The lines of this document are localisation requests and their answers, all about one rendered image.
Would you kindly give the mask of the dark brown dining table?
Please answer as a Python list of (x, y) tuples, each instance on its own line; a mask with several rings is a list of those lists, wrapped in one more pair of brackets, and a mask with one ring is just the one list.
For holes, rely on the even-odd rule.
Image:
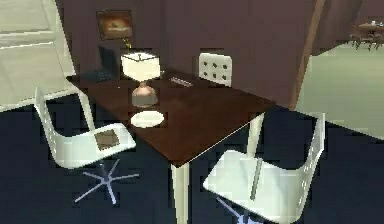
[[(172, 77), (193, 86), (171, 82)], [(152, 109), (162, 113), (165, 120), (154, 128), (136, 128), (131, 124), (131, 117), (139, 111), (131, 99), (135, 81), (120, 78), (91, 83), (79, 75), (67, 80), (169, 161), (177, 224), (188, 224), (189, 162), (246, 125), (250, 127), (248, 143), (256, 144), (263, 113), (275, 105), (268, 99), (168, 69), (150, 82), (158, 96)]]

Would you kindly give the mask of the grey long stick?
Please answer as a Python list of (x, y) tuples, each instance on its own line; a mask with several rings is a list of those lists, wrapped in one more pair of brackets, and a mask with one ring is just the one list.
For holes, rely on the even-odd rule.
[(257, 164), (256, 164), (256, 169), (254, 172), (254, 177), (253, 177), (253, 182), (252, 182), (252, 187), (251, 187), (251, 193), (250, 193), (250, 200), (252, 200), (252, 201), (255, 200), (255, 197), (256, 197), (256, 189), (257, 189), (257, 185), (258, 185), (258, 181), (259, 181), (259, 176), (260, 176), (262, 164), (263, 164), (263, 159), (258, 158)]

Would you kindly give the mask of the white round plate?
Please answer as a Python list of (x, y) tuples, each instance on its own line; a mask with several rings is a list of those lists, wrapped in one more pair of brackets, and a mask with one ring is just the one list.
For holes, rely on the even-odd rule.
[(131, 124), (137, 128), (151, 128), (161, 124), (164, 115), (158, 111), (142, 111), (132, 116)]

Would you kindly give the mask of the white swivel chair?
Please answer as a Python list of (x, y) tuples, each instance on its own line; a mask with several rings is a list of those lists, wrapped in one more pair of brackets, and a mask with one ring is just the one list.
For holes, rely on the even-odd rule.
[[(114, 177), (113, 173), (119, 163), (119, 159), (113, 163), (109, 171), (106, 170), (103, 160), (109, 156), (135, 148), (136, 142), (122, 123), (113, 123), (101, 128), (96, 128), (93, 122), (92, 111), (87, 95), (81, 91), (78, 91), (77, 95), (79, 97), (84, 112), (84, 117), (86, 118), (86, 122), (89, 127), (88, 132), (79, 135), (66, 137), (59, 134), (55, 130), (49, 109), (46, 105), (44, 94), (39, 88), (35, 89), (34, 107), (41, 120), (52, 158), (57, 165), (66, 169), (77, 169), (89, 164), (93, 164), (95, 162), (99, 164), (101, 175), (84, 172), (85, 176), (97, 179), (99, 183), (79, 196), (75, 202), (79, 202), (101, 186), (106, 186), (111, 201), (113, 204), (115, 204), (117, 200), (112, 189), (112, 182), (138, 177), (138, 174)], [(106, 150), (100, 151), (95, 139), (95, 135), (107, 130), (115, 131), (119, 139), (119, 144)]]
[(235, 150), (226, 151), (209, 173), (203, 187), (228, 207), (237, 204), (275, 224), (293, 224), (305, 207), (317, 163), (325, 148), (325, 116), (316, 121), (306, 162), (287, 170), (263, 161), (255, 200), (250, 200), (257, 159)]
[(199, 77), (230, 87), (232, 81), (232, 58), (226, 55), (201, 53), (198, 57)]

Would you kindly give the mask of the table lamp with white shade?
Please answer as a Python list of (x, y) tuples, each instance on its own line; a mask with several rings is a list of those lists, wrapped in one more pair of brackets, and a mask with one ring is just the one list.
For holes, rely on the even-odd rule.
[(123, 74), (139, 83), (132, 92), (132, 104), (142, 108), (156, 104), (156, 91), (147, 81), (161, 76), (159, 58), (147, 52), (134, 52), (123, 54), (121, 64)]

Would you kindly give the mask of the brown square pad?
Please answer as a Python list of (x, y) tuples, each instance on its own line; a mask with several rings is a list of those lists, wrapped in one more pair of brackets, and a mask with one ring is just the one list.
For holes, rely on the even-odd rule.
[(97, 133), (95, 139), (100, 151), (114, 147), (119, 144), (119, 139), (114, 130)]

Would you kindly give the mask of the dark open laptop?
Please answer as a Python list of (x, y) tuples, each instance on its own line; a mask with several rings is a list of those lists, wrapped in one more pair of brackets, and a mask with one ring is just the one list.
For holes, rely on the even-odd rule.
[(101, 68), (81, 73), (80, 78), (93, 83), (118, 79), (119, 67), (115, 52), (112, 49), (103, 46), (99, 46), (98, 50), (101, 60)]

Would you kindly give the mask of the framed brown picture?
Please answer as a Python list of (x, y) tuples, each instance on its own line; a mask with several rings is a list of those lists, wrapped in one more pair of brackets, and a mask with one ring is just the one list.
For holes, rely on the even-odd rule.
[(133, 36), (130, 10), (97, 11), (96, 19), (102, 40), (124, 39)]

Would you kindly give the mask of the white room door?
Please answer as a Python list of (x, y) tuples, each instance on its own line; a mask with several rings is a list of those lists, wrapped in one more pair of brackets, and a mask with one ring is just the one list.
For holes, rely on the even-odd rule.
[(31, 104), (36, 88), (68, 94), (74, 73), (55, 0), (0, 0), (0, 112)]

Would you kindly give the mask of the distant dark table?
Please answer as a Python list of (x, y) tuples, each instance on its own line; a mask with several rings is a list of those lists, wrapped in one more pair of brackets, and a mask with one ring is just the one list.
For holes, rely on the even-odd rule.
[(350, 33), (350, 41), (356, 50), (365, 43), (368, 50), (378, 50), (384, 45), (384, 22), (371, 21), (355, 25)]

